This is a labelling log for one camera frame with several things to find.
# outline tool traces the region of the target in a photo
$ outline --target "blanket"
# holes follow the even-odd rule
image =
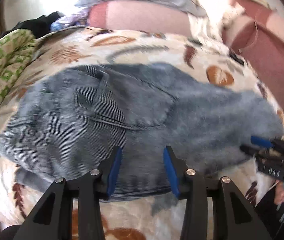
[[[0,39],[0,104],[31,61],[35,40],[31,31],[15,30]]]
[[[252,135],[280,138],[280,118],[252,91],[195,81],[172,65],[81,65],[30,88],[0,134],[0,155],[21,165],[16,181],[45,191],[80,178],[122,148],[112,198],[170,191],[163,149],[204,174],[247,160]]]
[[[243,65],[237,63],[229,57],[229,50],[224,44],[203,37],[188,40],[175,34],[70,27],[37,40],[32,63],[21,73],[1,104],[0,132],[17,111],[30,86],[67,67],[110,62],[147,65],[159,61],[173,65],[198,82],[225,86],[233,91],[255,92],[270,103],[284,127],[284,113],[272,93],[250,63],[242,60]],[[18,168],[18,165],[0,156],[0,221],[6,225],[22,223],[42,196],[41,192],[15,181],[14,174]],[[273,182],[268,176],[256,173],[253,159],[220,171],[216,177],[220,176],[229,176],[253,206]],[[177,201],[171,193],[128,202],[101,203],[106,238],[178,239],[185,203]],[[212,239],[213,233],[211,207],[209,204],[208,239]],[[72,225],[73,237],[77,239],[77,201],[74,203]]]

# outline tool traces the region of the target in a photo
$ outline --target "purple fabric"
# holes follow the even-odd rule
[[[71,16],[64,16],[51,24],[51,32],[59,31],[73,25],[88,25],[88,15],[90,7],[84,8],[81,11],[72,14]]]

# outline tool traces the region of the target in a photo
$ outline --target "bed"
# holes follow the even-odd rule
[[[105,7],[105,3],[100,3],[95,9],[101,11]],[[240,14],[238,11],[234,10],[234,15]],[[0,79],[0,95],[3,93],[0,96],[0,132],[17,110],[19,101],[30,86],[65,68],[80,64],[148,64],[157,61],[173,64],[202,83],[226,87],[233,91],[254,91],[271,104],[284,127],[284,112],[271,91],[259,79],[247,60],[238,56],[238,61],[235,61],[229,57],[229,48],[221,42],[221,30],[206,31],[203,26],[206,27],[207,24],[201,20],[197,29],[189,25],[190,31],[182,33],[192,36],[189,38],[176,33],[152,33],[152,24],[150,29],[140,31],[109,30],[108,26],[74,26],[50,33],[38,40],[34,40],[28,30],[16,30],[8,34],[0,40],[0,48],[6,46],[3,50],[7,55],[11,55],[3,59],[9,58],[8,61],[0,62],[0,66],[5,66],[1,72],[4,78]],[[0,155],[0,222],[4,226],[22,223],[42,195],[40,191],[15,181],[18,168],[18,165]],[[215,176],[230,177],[253,206],[261,200],[273,183],[269,177],[256,173],[253,159],[226,168]],[[106,238],[179,238],[185,204],[185,201],[176,201],[171,193],[129,202],[101,203]],[[209,205],[208,239],[213,238],[211,211],[212,205]],[[76,201],[72,232],[73,239],[77,239]]]

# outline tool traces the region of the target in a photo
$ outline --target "pink pillow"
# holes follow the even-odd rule
[[[88,22],[92,27],[111,30],[176,33],[191,37],[189,17],[186,13],[151,2],[102,2],[91,8]]]
[[[241,16],[236,19],[228,30],[223,32],[223,41],[229,47],[233,47],[233,42],[237,39],[238,35],[241,35],[241,39],[246,37],[242,33],[247,26],[252,26],[254,19],[259,25],[264,26],[269,32],[272,32],[277,38],[284,42],[284,18],[282,18],[275,11],[265,8],[261,4],[258,4],[251,0],[235,0],[240,5],[245,7],[246,16]]]

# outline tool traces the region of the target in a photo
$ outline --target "blue gripper pad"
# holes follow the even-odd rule
[[[116,184],[116,181],[119,175],[121,160],[122,160],[122,149],[118,147],[118,150],[114,158],[113,165],[110,169],[110,173],[107,178],[108,187],[107,187],[106,193],[109,197],[113,194],[115,190],[115,184]]]
[[[163,152],[163,161],[164,161],[164,167],[165,167],[165,170],[166,170],[166,174],[167,174],[168,180],[169,180],[170,185],[171,185],[172,192],[175,195],[175,197],[178,198],[180,196],[180,191],[179,191],[179,188],[178,188],[179,180],[178,180],[178,177],[176,175],[176,171],[174,169],[171,157],[170,157],[166,147],[164,148],[164,152]]]
[[[266,149],[274,147],[274,145],[270,141],[257,136],[251,136],[251,143],[260,147],[264,147]]]

